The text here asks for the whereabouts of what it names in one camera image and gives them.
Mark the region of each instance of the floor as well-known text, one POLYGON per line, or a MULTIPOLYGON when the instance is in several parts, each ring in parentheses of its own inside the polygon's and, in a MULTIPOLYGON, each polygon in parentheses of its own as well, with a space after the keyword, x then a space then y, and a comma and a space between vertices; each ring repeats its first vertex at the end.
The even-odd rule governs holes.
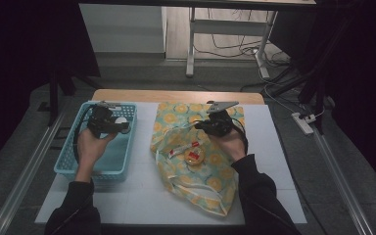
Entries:
MULTIPOLYGON (((176 10, 180 10, 180 14, 182 12, 186 14, 188 19, 186 9, 176 10)), ((232 12, 226 14, 230 17, 235 16, 232 12)), ((172 41, 170 40, 172 37, 170 22, 172 21, 168 20, 168 39, 172 41)), ((202 50, 217 52, 213 47, 212 40, 208 40, 207 43, 205 42, 206 39, 204 39, 204 42, 202 39, 199 39, 199 41, 201 43, 198 46, 204 46, 204 48, 201 48, 202 50)), ((237 42, 238 37, 235 36, 227 42, 223 42, 220 38, 217 43, 218 45, 220 45, 219 43, 221 45, 233 45, 237 42)), ((99 57, 98 63, 102 77, 98 78, 97 82, 107 88, 196 91, 240 91, 245 85, 252 84, 252 86, 244 88, 243 91, 264 92, 266 83, 259 79, 256 62, 249 60, 247 56, 235 61, 215 60, 221 58, 197 53, 196 57, 201 60, 196 61, 195 76, 192 79, 187 79, 185 77, 185 62, 182 60, 186 51, 184 52, 185 49, 181 46, 185 42, 179 39, 175 39, 173 42, 175 48, 180 48, 178 49, 179 54, 177 52, 170 54, 172 51, 170 44, 172 43, 168 44, 169 54, 167 54, 167 60, 99 57)), ((271 53, 276 53, 276 50, 276 48, 273 48, 271 53)), ((224 51, 224 53, 227 53, 226 55, 234 55, 230 53, 237 52, 239 52, 238 47, 229 52, 224 51)), ((283 69, 282 67, 269 68, 269 72, 275 76, 283 69)), ((32 180, 29 190, 25 192, 20 207, 17 209, 6 234, 43 233, 43 226, 34 224, 33 221, 55 177, 53 165, 63 146, 63 137, 65 137, 66 131, 71 126, 80 104, 90 99, 94 92, 94 88, 78 79, 74 80, 74 84, 77 87, 74 96, 67 97, 62 93, 59 95, 61 104, 70 101, 72 108, 66 112, 66 117, 56 138, 51 141, 45 158, 37 171, 38 173, 32 180)), ((308 221, 308 224, 298 224, 298 228, 302 234, 308 235, 359 234, 353 225, 353 219, 349 214, 348 207, 321 157, 314 138, 303 135, 290 117, 291 110, 303 112, 302 107, 297 102, 299 89, 300 87, 297 87, 296 90, 286 92, 276 100, 264 99, 279 130, 279 138, 283 143, 291 172, 294 174, 295 184, 300 192, 300 199, 308 221)), ((38 145, 47 129, 49 115, 47 112, 40 112, 39 107, 43 102, 48 101, 48 86, 40 87, 31 93, 28 111, 0 152, 0 210, 28 162, 29 156, 32 156, 35 146, 38 145)), ((333 149, 337 162, 351 185, 353 193, 365 212, 374 234, 376 234, 376 173, 331 118, 332 107, 327 107, 328 109, 323 114, 325 137, 333 149)), ((104 231, 104 234, 114 234, 108 228, 105 228, 104 231)), ((144 231, 143 234, 160 234, 160 231, 160 229, 150 229, 148 232, 144 231)), ((210 234, 204 231, 192 233, 189 230, 179 230, 177 233, 210 234)))

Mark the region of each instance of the person's left hand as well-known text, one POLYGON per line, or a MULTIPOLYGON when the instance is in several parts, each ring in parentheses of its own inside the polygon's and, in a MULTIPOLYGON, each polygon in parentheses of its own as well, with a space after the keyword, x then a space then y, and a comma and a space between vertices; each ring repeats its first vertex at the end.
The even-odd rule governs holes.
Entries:
POLYGON ((78 135, 78 170, 75 181, 90 182, 94 164, 105 153, 106 146, 115 139, 117 134, 108 134, 105 138, 94 137, 90 129, 85 128, 78 135))

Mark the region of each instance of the black sleeve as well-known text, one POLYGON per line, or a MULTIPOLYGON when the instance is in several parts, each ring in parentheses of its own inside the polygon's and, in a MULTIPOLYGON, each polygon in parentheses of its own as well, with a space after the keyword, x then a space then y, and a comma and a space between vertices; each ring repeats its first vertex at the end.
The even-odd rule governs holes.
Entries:
POLYGON ((276 198, 274 181, 258 172, 255 155, 232 167, 239 173, 239 196, 249 234, 300 234, 276 198))
POLYGON ((71 182, 63 204, 48 219, 45 235, 100 234, 101 221, 99 211, 93 207, 93 192, 93 182, 71 182))

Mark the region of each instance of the table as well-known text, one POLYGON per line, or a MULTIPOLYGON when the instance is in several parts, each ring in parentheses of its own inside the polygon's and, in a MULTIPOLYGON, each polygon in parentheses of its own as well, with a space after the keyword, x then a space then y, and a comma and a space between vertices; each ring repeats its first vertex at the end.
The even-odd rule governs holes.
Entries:
MULTIPOLYGON (((279 201, 296 223, 306 218, 290 175, 270 111, 258 93, 152 90, 97 90, 93 101, 136 102, 137 125, 127 178, 115 185, 96 184, 94 205, 102 223, 119 225, 242 225, 244 217, 236 197, 227 217, 204 213, 164 188, 149 150, 159 102, 202 103, 209 100, 239 101, 244 108, 250 153, 256 153, 258 168, 276 183, 279 201)), ((45 223, 63 201, 69 181, 57 175, 35 222, 45 223)))

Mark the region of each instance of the wall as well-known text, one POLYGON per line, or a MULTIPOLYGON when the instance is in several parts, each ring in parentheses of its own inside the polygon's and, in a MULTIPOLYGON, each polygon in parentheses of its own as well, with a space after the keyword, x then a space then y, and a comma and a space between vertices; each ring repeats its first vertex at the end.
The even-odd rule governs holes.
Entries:
POLYGON ((164 53, 166 7, 80 4, 94 52, 164 53))

